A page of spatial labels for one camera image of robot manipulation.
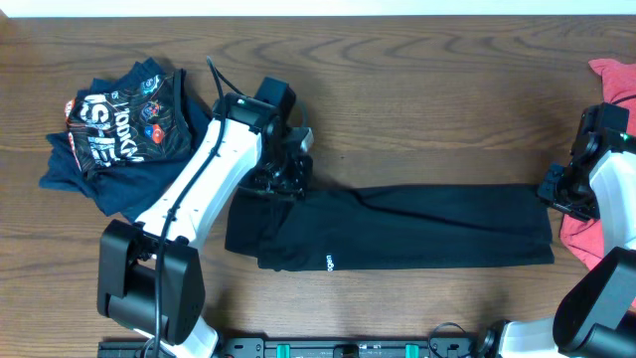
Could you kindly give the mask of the plain black t-shirt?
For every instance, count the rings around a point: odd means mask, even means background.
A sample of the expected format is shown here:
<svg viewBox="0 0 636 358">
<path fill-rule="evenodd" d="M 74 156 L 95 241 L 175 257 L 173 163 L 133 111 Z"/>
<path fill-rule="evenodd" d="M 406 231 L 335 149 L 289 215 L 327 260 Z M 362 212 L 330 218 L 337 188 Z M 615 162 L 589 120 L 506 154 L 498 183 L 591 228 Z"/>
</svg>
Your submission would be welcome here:
<svg viewBox="0 0 636 358">
<path fill-rule="evenodd" d="M 547 207 L 527 184 L 235 194 L 225 247 L 276 271 L 466 269 L 554 262 Z"/>
</svg>

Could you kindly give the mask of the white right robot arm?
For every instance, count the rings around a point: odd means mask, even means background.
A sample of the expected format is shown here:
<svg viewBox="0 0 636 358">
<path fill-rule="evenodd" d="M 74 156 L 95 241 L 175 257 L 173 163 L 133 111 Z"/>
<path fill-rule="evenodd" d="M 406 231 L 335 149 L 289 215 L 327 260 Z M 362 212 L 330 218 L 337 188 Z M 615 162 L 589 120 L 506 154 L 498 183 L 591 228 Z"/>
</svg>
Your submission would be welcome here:
<svg viewBox="0 0 636 358">
<path fill-rule="evenodd" d="M 565 168 L 548 177 L 555 208 L 591 204 L 602 225 L 600 262 L 552 317 L 491 329 L 486 357 L 632 357 L 635 354 L 635 139 L 612 130 L 581 135 Z"/>
</svg>

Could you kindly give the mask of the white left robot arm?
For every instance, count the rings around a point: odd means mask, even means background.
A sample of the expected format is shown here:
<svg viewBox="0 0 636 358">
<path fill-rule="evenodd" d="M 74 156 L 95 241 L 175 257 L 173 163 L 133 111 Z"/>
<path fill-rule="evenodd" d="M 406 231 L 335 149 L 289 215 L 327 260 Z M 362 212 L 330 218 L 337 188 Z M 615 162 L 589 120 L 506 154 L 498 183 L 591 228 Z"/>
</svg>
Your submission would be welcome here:
<svg viewBox="0 0 636 358">
<path fill-rule="evenodd" d="M 291 89 L 230 92 L 194 157 L 132 224 L 112 221 L 100 238 L 97 310 L 144 337 L 144 356 L 211 357 L 217 331 L 202 316 L 200 252 L 236 189 L 295 201 L 307 190 L 312 130 L 292 127 Z"/>
</svg>

